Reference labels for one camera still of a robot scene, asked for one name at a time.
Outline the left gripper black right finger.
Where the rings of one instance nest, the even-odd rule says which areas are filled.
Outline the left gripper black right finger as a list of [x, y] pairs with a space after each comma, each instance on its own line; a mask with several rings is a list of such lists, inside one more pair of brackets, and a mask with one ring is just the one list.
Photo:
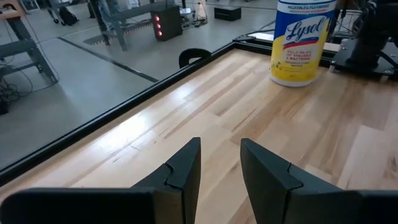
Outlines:
[[240, 160], [257, 223], [397, 224], [395, 190], [343, 190], [248, 138]]

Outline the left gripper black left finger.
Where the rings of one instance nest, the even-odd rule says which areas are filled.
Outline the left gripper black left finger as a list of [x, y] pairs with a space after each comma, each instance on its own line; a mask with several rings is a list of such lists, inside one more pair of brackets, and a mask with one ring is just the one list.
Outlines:
[[30, 188], [6, 197], [1, 223], [194, 223], [201, 139], [128, 188]]

